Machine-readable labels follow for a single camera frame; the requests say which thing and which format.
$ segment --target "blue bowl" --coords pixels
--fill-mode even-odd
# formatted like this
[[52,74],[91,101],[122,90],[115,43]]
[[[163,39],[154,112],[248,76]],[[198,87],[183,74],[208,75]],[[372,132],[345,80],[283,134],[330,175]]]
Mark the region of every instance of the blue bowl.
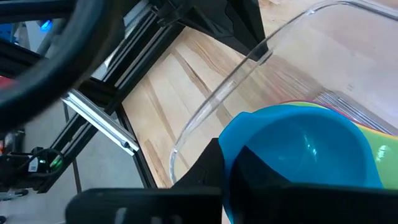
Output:
[[382,188],[367,139],[335,111],[275,105],[240,113],[221,133],[219,144],[228,178],[247,146],[291,182]]

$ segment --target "wooden table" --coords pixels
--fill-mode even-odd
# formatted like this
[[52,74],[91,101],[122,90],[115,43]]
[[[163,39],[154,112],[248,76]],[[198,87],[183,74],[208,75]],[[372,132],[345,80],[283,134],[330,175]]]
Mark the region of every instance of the wooden table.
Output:
[[[310,7],[312,4],[319,2],[319,0],[260,0],[262,21],[266,35],[271,34],[277,28],[284,25],[294,16]],[[394,9],[398,8],[398,2],[395,0],[379,0],[383,4],[387,4]],[[345,41],[344,34],[334,35],[333,29],[326,29],[318,27],[317,32],[328,33],[333,41]],[[398,36],[396,32],[392,40],[396,41]],[[371,42],[372,36],[365,37],[361,40]],[[311,41],[320,40],[306,40],[308,45]],[[300,61],[300,57],[293,58],[297,52],[306,54],[305,49],[300,46],[292,47],[284,52],[285,58],[276,57],[272,61],[276,65],[278,63],[285,63],[284,60],[289,59],[290,65],[286,65],[289,72],[295,72],[294,67],[300,65],[302,73],[315,73],[315,67],[306,65]],[[363,52],[363,54],[374,59],[374,61],[386,59],[386,63],[397,63],[396,54],[390,57],[375,58],[380,55],[373,55],[372,52]],[[142,151],[148,162],[148,165],[154,175],[155,181],[159,187],[170,187],[172,183],[169,179],[169,156],[170,152],[176,143],[176,140],[198,107],[205,101],[212,91],[232,72],[244,58],[243,55],[235,52],[233,49],[215,41],[205,34],[199,33],[193,29],[185,28],[177,40],[167,49],[161,56],[157,63],[151,68],[148,74],[139,82],[131,94],[125,99],[123,105],[126,113],[129,116],[132,126],[137,134],[138,141],[141,144]],[[275,77],[282,77],[286,71],[275,72]],[[308,81],[311,86],[325,87],[328,82],[327,76],[320,76],[319,80]],[[350,82],[350,77],[341,79],[340,82],[334,82],[333,85],[339,87]],[[369,92],[369,84],[376,83],[378,88],[383,88],[387,85],[388,88],[393,88],[392,82],[397,83],[398,78],[395,76],[387,78],[375,78],[374,76],[364,79],[363,86],[353,90],[347,90],[346,93],[350,97],[358,97],[360,95],[371,96]],[[389,95],[386,90],[383,96],[386,98],[377,98],[373,102],[360,102],[368,105],[380,117],[387,120],[389,123],[398,127],[398,108],[392,106],[391,102],[397,102],[396,96]],[[223,116],[226,120],[230,116],[234,116],[234,105],[227,108],[227,113]],[[217,129],[222,129],[226,124],[223,124],[222,117],[219,117],[220,126]],[[179,172],[184,173],[193,164],[197,158],[197,154],[185,154],[179,163],[184,166],[179,166]]]

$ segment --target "clear plastic bin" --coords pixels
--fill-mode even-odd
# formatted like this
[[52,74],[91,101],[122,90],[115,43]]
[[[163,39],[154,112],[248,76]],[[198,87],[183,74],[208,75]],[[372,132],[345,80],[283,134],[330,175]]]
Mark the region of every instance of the clear plastic bin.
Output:
[[[376,4],[326,1],[298,15],[201,105],[171,153],[170,178],[180,179],[240,112],[290,100],[332,105],[358,123],[398,135],[397,40],[397,11]],[[265,45],[269,51],[251,60]],[[383,186],[398,189],[398,147],[373,155]]]

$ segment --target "wire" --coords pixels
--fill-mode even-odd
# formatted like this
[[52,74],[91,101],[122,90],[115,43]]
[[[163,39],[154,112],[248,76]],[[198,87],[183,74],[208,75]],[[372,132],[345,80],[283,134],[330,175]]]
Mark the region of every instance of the wire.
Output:
[[[55,149],[42,149],[42,150],[36,152],[35,154],[33,154],[32,157],[30,157],[25,163],[23,163],[23,165],[19,166],[15,170],[15,173],[21,171],[25,166],[28,166],[30,164],[30,162],[32,162],[37,156],[39,156],[43,152],[53,152],[53,153],[57,154],[60,157],[59,159],[61,160],[61,163],[63,164],[64,156],[60,151],[55,150]],[[62,166],[60,166],[57,170],[49,172],[47,174],[29,174],[29,177],[49,177],[51,175],[54,175],[54,174],[60,172],[61,167]]]

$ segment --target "wooden surface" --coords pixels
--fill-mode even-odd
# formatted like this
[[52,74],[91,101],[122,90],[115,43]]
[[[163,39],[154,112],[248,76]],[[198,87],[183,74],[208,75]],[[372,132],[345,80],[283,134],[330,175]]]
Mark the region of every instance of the wooden surface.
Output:
[[[266,35],[316,2],[260,0]],[[379,2],[398,8],[395,0]],[[189,169],[208,141],[239,112],[292,98],[314,99],[328,90],[354,99],[398,127],[398,58],[397,49],[391,50],[396,48],[397,25],[362,12],[349,12],[337,20],[334,15],[333,11],[320,14],[319,19],[296,30],[294,39],[284,40],[285,44],[219,106],[187,140],[176,161],[177,176]],[[386,32],[388,37],[378,42]],[[211,37],[186,28],[124,101],[159,187],[172,185],[169,156],[183,127],[243,58]],[[248,61],[247,69],[253,65]]]

